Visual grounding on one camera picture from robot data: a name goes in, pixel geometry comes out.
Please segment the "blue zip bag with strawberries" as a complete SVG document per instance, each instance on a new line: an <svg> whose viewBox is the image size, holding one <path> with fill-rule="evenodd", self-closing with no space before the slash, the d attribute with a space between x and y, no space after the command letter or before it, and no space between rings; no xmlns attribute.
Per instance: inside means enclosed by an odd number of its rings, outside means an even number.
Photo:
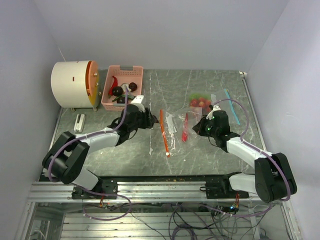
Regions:
<svg viewBox="0 0 320 240"><path fill-rule="evenodd" d="M227 113L231 123L240 125L240 120L236 114L236 103L231 101L231 96L226 88L215 92L192 92L189 97L189 106L192 108L202 108L202 114L207 115L213 107Z"/></svg>

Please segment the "orange zip bag with vegetables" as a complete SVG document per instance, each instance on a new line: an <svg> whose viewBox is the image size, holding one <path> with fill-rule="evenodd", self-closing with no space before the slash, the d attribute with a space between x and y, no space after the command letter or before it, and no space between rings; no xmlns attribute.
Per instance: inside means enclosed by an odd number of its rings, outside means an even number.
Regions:
<svg viewBox="0 0 320 240"><path fill-rule="evenodd" d="M186 113L188 113L188 140L182 142ZM184 155L196 146L200 137L193 130L193 126L199 122L201 117L202 109L200 107L183 108L175 112L160 110L159 123L167 157Z"/></svg>

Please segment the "green fake chili pepper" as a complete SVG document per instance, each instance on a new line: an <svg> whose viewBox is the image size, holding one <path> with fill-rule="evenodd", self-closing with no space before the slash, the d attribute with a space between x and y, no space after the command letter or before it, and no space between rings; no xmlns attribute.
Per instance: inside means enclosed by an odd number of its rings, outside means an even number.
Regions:
<svg viewBox="0 0 320 240"><path fill-rule="evenodd" d="M118 102L118 101L120 101L120 100L122 100L122 101L124 102L124 101L125 101L125 97L126 97L125 94L120 95L120 96L116 96L116 97L112 100L112 102ZM127 96L127 98L128 98L129 100L133 100L135 97L136 97L136 96L135 96L135 95L132 95L132 94L129 94L129 95Z"/></svg>

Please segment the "dark purple fake plum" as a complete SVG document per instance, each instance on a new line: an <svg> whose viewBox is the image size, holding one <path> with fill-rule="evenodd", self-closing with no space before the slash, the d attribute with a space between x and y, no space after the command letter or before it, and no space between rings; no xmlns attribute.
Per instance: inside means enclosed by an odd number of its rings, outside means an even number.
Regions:
<svg viewBox="0 0 320 240"><path fill-rule="evenodd" d="M117 99L116 99L116 103L117 104L125 104L126 102L126 98L124 96L119 96Z"/></svg>

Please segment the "dark red fake fruit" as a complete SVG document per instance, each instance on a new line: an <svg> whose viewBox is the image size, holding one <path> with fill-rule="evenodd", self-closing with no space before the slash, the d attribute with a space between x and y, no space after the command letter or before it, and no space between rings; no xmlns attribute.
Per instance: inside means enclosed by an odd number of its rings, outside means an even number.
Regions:
<svg viewBox="0 0 320 240"><path fill-rule="evenodd" d="M130 89L131 92L134 92L138 89L138 86L135 82L131 82L129 85L128 85L128 88Z"/></svg>

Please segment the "white fake mushroom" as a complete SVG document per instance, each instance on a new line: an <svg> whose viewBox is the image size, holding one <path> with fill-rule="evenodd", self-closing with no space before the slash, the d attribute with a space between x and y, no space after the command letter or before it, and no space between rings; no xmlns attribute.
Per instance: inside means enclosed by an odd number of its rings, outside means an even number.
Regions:
<svg viewBox="0 0 320 240"><path fill-rule="evenodd" d="M127 84L127 83L123 83L120 87L123 89L124 92L125 91L128 91L128 92L131 91L131 89L129 88L129 84Z"/></svg>

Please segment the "dark fake eggplant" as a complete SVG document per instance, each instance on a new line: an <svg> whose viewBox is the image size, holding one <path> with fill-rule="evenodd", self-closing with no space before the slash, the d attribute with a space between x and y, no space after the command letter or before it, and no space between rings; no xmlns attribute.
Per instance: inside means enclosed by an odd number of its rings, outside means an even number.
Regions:
<svg viewBox="0 0 320 240"><path fill-rule="evenodd" d="M124 90L120 86L115 86L115 87L112 88L111 93L112 93L113 96L119 97L124 93Z"/></svg>

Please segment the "red fake chili pepper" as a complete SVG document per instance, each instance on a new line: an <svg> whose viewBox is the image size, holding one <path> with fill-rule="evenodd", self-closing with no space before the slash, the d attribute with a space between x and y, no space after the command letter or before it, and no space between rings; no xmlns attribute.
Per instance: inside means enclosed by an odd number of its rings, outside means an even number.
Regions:
<svg viewBox="0 0 320 240"><path fill-rule="evenodd" d="M113 88L118 86L118 79L113 75L113 82L112 85L108 91L108 97L110 98L113 95Z"/></svg>

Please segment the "pink perforated plastic basket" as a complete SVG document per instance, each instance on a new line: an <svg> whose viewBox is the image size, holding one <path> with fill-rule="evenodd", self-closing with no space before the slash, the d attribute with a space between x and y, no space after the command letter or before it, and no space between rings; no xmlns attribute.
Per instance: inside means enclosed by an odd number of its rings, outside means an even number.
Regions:
<svg viewBox="0 0 320 240"><path fill-rule="evenodd" d="M101 105L107 111L122 111L124 97L128 91L128 101L142 93L144 68L142 66L108 67L102 91Z"/></svg>

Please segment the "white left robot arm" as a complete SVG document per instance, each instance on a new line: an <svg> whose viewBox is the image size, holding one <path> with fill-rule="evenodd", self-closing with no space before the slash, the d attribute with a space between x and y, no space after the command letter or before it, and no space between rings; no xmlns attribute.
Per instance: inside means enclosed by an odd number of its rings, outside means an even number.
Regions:
<svg viewBox="0 0 320 240"><path fill-rule="evenodd" d="M80 135L63 132L42 160L42 166L50 181L74 184L83 188L89 198L96 199L103 192L103 181L84 168L87 155L119 146L130 139L131 132L151 129L158 122L147 107L140 109L129 104L120 117L102 130Z"/></svg>

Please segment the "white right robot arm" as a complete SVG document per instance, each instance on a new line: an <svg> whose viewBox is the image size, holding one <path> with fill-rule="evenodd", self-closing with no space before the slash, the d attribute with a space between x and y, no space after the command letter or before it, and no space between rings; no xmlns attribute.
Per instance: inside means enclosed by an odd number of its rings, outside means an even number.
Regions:
<svg viewBox="0 0 320 240"><path fill-rule="evenodd" d="M220 186L224 197L231 198L242 191L270 203L287 201L297 193L297 184L286 155L263 151L231 131L229 117L224 110L215 110L203 116L192 130L199 136L214 139L218 148L240 158L254 170L254 174L230 174Z"/></svg>

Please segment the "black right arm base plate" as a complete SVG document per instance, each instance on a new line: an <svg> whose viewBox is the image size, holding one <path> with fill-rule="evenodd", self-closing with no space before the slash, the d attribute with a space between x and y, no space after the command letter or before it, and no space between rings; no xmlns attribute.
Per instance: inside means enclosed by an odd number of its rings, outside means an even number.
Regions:
<svg viewBox="0 0 320 240"><path fill-rule="evenodd" d="M249 198L248 192L233 190L228 183L220 181L206 182L199 190L205 193L207 199L235 199L236 196L240 199Z"/></svg>

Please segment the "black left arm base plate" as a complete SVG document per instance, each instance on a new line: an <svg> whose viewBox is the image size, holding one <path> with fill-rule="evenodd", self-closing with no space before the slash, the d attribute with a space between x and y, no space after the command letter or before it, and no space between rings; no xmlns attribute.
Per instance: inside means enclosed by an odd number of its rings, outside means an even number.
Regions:
<svg viewBox="0 0 320 240"><path fill-rule="evenodd" d="M92 190L85 190L84 187L75 185L71 198L73 200L95 200L103 197L107 200L115 200L117 193L118 185L115 182L102 180Z"/></svg>

